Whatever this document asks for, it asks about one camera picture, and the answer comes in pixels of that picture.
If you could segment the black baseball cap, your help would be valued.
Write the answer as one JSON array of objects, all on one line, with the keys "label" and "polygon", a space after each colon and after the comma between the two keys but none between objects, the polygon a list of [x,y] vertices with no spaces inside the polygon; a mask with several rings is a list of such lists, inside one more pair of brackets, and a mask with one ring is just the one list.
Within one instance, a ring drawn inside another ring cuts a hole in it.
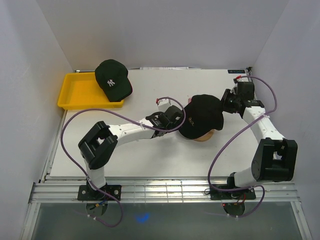
[{"label": "black baseball cap", "polygon": [[186,119],[178,131],[186,139],[194,140],[210,130],[221,131],[224,127],[222,103],[213,95],[192,96],[184,110]]}]

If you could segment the dark green NY cap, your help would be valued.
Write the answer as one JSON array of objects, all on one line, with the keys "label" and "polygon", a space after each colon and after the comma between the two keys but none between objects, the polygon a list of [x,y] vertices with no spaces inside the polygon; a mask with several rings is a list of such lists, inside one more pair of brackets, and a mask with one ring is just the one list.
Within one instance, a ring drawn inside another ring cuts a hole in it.
[{"label": "dark green NY cap", "polygon": [[132,94],[128,74],[126,66],[114,59],[104,60],[94,71],[97,84],[110,102],[120,102]]}]

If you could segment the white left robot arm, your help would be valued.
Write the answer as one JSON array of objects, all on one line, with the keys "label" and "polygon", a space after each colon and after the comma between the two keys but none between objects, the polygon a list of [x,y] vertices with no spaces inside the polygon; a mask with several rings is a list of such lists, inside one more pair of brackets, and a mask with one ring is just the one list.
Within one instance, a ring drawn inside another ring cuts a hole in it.
[{"label": "white left robot arm", "polygon": [[78,143],[85,161],[88,193],[100,200],[106,195],[105,165],[114,150],[124,144],[162,137],[182,123],[184,113],[175,105],[164,112],[158,111],[138,121],[138,124],[107,125],[97,122]]}]

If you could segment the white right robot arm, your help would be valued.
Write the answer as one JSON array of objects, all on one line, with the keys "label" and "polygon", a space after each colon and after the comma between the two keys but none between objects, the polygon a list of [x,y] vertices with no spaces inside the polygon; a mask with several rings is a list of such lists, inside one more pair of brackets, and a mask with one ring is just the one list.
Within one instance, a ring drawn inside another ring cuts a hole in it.
[{"label": "white right robot arm", "polygon": [[241,116],[258,143],[251,165],[230,175],[226,194],[237,199],[244,193],[244,187],[253,187],[259,182],[291,181],[298,144],[285,138],[273,125],[263,103],[255,99],[254,83],[236,80],[232,89],[225,90],[221,102],[225,112]]}]

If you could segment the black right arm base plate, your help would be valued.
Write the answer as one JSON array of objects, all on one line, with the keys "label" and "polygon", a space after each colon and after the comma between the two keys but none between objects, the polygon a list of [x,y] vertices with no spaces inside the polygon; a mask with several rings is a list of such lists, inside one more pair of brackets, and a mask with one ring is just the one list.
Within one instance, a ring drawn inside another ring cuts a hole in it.
[{"label": "black right arm base plate", "polygon": [[204,194],[210,196],[211,200],[255,200],[256,193],[254,189],[242,189],[234,187],[236,191],[221,191],[212,187],[204,190]]}]

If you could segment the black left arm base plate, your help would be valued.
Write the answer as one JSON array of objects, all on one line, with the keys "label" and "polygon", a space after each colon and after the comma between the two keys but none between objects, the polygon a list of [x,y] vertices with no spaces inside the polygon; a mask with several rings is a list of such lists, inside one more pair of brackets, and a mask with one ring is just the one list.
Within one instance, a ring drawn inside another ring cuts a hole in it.
[{"label": "black left arm base plate", "polygon": [[[117,200],[121,200],[121,185],[108,185],[103,186],[101,191],[106,192]],[[78,201],[113,201],[113,199],[109,196],[106,196],[104,193],[92,188],[89,184],[80,185],[77,193]]]}]

